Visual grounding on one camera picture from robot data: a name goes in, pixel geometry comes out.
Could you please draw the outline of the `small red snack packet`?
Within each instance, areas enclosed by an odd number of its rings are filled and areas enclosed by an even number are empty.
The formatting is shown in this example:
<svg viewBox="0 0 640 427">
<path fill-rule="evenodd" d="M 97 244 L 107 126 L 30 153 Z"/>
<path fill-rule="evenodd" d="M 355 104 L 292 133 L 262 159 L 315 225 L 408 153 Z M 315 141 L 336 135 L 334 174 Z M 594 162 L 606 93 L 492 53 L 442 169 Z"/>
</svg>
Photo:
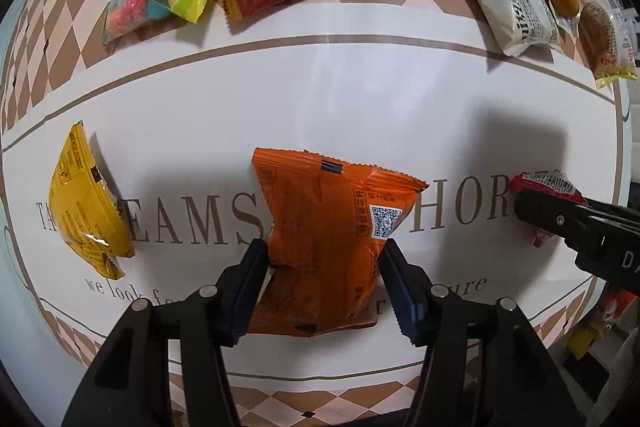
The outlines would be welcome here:
<svg viewBox="0 0 640 427">
<path fill-rule="evenodd" d="M 560 170 L 523 172 L 509 182 L 515 217 L 534 230 L 533 246 L 540 248 L 565 230 L 572 212 L 588 207 L 588 199 Z"/>
</svg>

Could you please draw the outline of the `yellow snack bag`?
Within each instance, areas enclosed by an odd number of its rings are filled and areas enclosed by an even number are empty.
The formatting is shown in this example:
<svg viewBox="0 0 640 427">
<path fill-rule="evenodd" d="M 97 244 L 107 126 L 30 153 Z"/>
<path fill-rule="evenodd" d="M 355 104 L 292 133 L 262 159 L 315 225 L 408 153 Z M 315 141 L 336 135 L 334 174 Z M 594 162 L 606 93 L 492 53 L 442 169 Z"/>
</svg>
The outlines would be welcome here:
<svg viewBox="0 0 640 427">
<path fill-rule="evenodd" d="M 78 257 L 107 280 L 124 276 L 116 260 L 134 257 L 134 246 L 81 121 L 70 128 L 58 156 L 48 205 L 58 233 Z"/>
</svg>

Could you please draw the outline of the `yellow trimmed bread packet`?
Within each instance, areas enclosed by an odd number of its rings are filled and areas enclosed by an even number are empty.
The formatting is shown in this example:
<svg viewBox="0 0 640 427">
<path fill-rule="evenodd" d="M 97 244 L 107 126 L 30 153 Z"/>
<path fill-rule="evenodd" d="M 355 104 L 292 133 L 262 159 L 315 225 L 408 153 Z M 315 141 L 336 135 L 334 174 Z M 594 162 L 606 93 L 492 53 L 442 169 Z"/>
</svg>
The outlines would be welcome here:
<svg viewBox="0 0 640 427">
<path fill-rule="evenodd" d="M 616 0 L 579 0 L 579 35 L 594 83 L 603 89 L 617 79 L 636 80 L 634 46 Z"/>
</svg>

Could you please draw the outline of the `orange snack bag with QR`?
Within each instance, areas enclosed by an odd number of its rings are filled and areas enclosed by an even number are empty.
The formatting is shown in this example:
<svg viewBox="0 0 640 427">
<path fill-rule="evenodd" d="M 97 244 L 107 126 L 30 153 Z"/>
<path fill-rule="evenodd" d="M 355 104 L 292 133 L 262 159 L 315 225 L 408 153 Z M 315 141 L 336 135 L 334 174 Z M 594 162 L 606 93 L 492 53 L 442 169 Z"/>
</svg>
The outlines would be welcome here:
<svg viewBox="0 0 640 427">
<path fill-rule="evenodd" d="M 256 148 L 272 229 L 252 334 L 311 337 L 375 323 L 378 257 L 425 181 L 306 150 Z"/>
</svg>

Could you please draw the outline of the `checkered printed table mat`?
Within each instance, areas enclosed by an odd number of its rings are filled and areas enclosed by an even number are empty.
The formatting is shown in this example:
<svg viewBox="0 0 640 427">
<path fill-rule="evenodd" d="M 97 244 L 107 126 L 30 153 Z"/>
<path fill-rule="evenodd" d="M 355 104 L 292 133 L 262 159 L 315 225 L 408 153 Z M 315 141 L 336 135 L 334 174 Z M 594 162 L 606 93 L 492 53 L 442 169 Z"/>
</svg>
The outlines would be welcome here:
<svg viewBox="0 0 640 427">
<path fill-rule="evenodd" d="M 560 242 L 530 243 L 506 184 L 560 169 L 623 202 L 629 104 L 597 89 L 573 39 L 503 56 L 475 0 L 302 0 L 231 30 L 218 2 L 104 46 L 108 0 L 14 0 L 1 24 L 1 358 L 56 426 L 131 300 L 216 280 L 270 229 L 256 147 L 402 171 L 426 190 L 395 237 L 463 297 L 513 297 L 545 343 L 603 285 Z M 101 279 L 48 207 L 66 134 L 85 126 L 136 254 Z"/>
</svg>

